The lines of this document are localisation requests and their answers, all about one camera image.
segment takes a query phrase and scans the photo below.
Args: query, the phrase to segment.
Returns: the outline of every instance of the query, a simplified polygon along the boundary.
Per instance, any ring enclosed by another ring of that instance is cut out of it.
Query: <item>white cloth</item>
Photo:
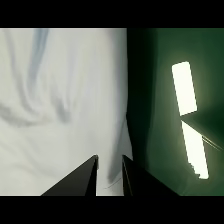
[[[41,195],[94,154],[97,191],[117,181],[126,30],[0,29],[0,45],[0,195]]]

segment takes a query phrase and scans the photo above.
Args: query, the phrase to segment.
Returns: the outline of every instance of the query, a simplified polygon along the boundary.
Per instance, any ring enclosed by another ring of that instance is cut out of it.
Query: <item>black pointed object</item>
[[[122,173],[124,196],[178,196],[125,155]]]
[[[98,156],[94,155],[42,196],[96,196]]]

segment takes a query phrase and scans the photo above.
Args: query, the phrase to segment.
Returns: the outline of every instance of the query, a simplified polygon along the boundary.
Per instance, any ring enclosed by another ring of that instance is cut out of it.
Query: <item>green surface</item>
[[[224,29],[129,29],[128,127],[134,160],[180,195],[224,195],[224,155],[204,143],[209,179],[187,162],[172,65],[191,66],[198,111],[224,104]]]

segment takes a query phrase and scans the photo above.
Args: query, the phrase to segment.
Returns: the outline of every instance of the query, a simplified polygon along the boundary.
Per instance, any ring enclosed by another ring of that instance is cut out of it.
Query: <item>black triangle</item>
[[[94,155],[42,196],[96,196],[98,156]]]
[[[127,156],[122,163],[124,196],[178,196]]]

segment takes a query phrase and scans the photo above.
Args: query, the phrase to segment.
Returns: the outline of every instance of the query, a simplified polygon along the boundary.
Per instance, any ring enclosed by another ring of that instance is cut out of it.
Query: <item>white fabric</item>
[[[41,195],[94,154],[97,191],[117,181],[126,30],[0,29],[0,46],[0,195]]]

